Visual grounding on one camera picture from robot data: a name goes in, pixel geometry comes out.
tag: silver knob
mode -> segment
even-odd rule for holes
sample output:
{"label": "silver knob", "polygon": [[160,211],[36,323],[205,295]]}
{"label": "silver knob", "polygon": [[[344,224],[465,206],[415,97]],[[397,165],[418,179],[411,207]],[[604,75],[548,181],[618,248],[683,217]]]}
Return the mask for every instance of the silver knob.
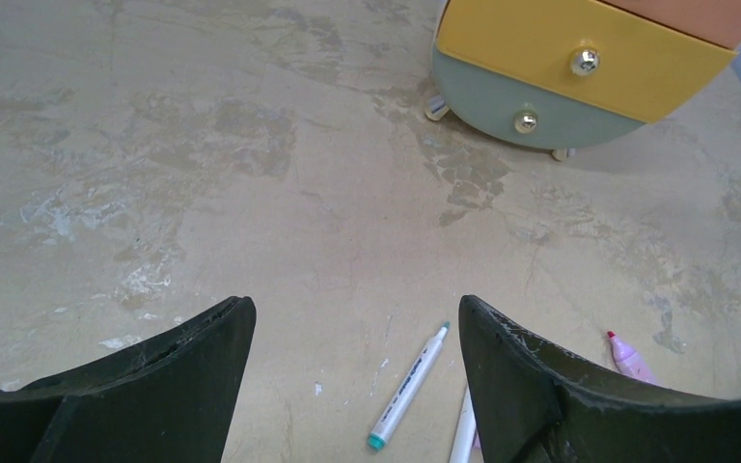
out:
{"label": "silver knob", "polygon": [[527,135],[528,133],[533,133],[533,130],[538,126],[538,116],[530,111],[521,111],[515,115],[512,122],[518,133]]}
{"label": "silver knob", "polygon": [[569,67],[572,73],[579,77],[591,75],[600,65],[600,55],[595,50],[583,48],[575,52]]}

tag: drawer unit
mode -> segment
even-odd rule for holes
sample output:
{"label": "drawer unit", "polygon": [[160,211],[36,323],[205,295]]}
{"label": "drawer unit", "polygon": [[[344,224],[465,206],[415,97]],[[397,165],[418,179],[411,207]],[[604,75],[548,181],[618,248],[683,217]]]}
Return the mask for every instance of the drawer unit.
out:
{"label": "drawer unit", "polygon": [[723,48],[741,43],[741,0],[603,1]]}
{"label": "drawer unit", "polygon": [[[438,50],[624,117],[654,123],[735,53],[593,0],[451,0]],[[572,62],[592,53],[581,75]]]}

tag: marker cap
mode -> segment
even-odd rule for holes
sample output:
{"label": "marker cap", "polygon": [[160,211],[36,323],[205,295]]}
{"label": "marker cap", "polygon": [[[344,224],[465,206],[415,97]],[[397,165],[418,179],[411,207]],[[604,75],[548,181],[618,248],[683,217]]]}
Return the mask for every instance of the marker cap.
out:
{"label": "marker cap", "polygon": [[368,436],[368,446],[371,449],[380,451],[385,448],[385,441],[383,441],[381,437],[375,434],[371,434],[370,436]]}

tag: stained floor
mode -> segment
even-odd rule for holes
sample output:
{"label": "stained floor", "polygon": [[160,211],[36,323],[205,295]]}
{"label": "stained floor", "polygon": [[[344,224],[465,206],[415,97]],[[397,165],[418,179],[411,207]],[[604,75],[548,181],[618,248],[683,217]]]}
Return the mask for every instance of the stained floor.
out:
{"label": "stained floor", "polygon": [[[0,0],[0,388],[249,295],[224,461],[371,461],[474,293],[600,364],[613,329],[666,386],[741,396],[733,73],[558,164],[425,120],[436,10]],[[375,458],[447,458],[463,391],[452,330]]]}

